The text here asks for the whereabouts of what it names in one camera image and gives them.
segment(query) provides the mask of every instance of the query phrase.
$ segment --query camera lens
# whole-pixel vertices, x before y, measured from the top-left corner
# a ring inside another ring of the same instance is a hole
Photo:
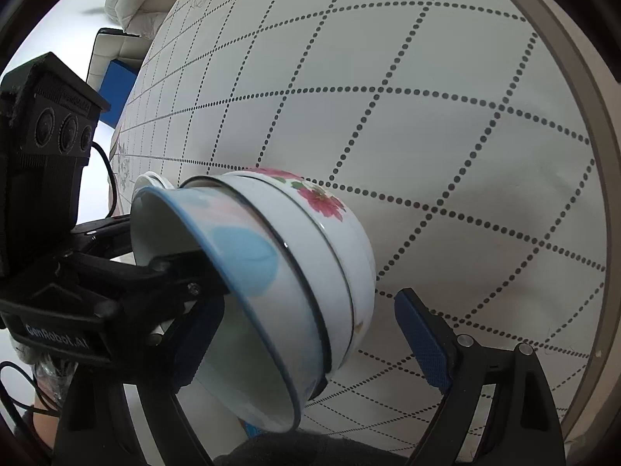
[[[86,148],[91,144],[91,138],[92,128],[90,126],[87,126],[86,128],[84,128],[84,131],[82,131],[82,137],[80,138],[80,148],[82,150],[86,150]]]
[[[78,133],[78,121],[75,117],[68,117],[63,122],[63,127],[60,130],[60,150],[62,152],[67,152],[71,147],[73,147],[73,143],[75,142],[76,135]]]
[[[35,128],[35,140],[39,146],[45,145],[54,130],[54,111],[51,108],[46,108],[41,115],[39,115],[36,121]]]

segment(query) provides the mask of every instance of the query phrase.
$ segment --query round table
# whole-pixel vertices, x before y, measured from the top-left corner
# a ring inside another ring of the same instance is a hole
[[[178,185],[286,169],[340,197],[373,246],[375,313],[302,427],[407,456],[440,394],[394,319],[405,287],[483,345],[532,345],[569,433],[619,316],[616,152],[597,87],[540,0],[178,0],[113,168],[124,212],[147,170]]]

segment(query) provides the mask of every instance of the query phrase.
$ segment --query red flower pattern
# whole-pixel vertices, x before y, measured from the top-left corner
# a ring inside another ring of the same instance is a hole
[[[343,215],[340,210],[345,212],[345,205],[334,196],[328,196],[321,188],[300,188],[297,192],[304,197],[313,210],[324,215],[324,217],[336,217],[343,222]]]
[[[267,175],[268,177],[281,177],[283,179],[297,179],[302,180],[302,177],[298,177],[289,171],[283,170],[275,170],[273,168],[255,168],[250,171],[254,171],[256,173],[262,173],[263,175]]]

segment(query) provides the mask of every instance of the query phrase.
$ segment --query blue panel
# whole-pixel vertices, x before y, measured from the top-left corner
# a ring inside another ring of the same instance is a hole
[[[192,310],[188,315],[190,319],[186,317],[176,332],[179,342],[173,359],[172,380],[175,391],[189,385],[194,379],[224,317],[224,298],[211,297],[198,313]]]
[[[446,394],[451,388],[446,353],[404,292],[394,298],[394,315],[427,382]]]
[[[116,128],[137,77],[138,74],[134,70],[118,59],[110,62],[99,88],[99,94],[110,103],[110,110],[101,114],[99,118],[101,122]]]
[[[246,431],[246,436],[248,438],[254,438],[255,436],[259,436],[260,434],[263,434],[262,430],[254,426],[251,426],[247,422],[244,422],[243,428],[244,428],[244,431]]]

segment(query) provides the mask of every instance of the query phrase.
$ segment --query white bowl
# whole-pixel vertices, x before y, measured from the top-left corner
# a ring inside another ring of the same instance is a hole
[[[300,265],[319,307],[319,331],[327,334],[330,363],[327,378],[343,363],[353,340],[353,305],[349,285],[336,254],[304,209],[271,184],[255,178],[221,175],[211,178],[242,194],[287,244]]]
[[[225,188],[146,187],[131,219],[137,264],[202,249],[231,291],[198,380],[253,426],[296,428],[324,361],[313,311],[279,241]]]
[[[173,190],[175,187],[168,181],[168,179],[156,174],[154,171],[147,171],[136,179],[134,183],[134,192],[132,193],[132,199],[136,196],[136,193],[142,188],[154,187],[165,190]]]
[[[346,359],[358,347],[371,323],[375,300],[375,259],[359,220],[336,196],[292,173],[257,168],[229,172],[224,176],[229,175],[256,178],[278,188],[302,207],[324,232],[352,295],[355,326]]]

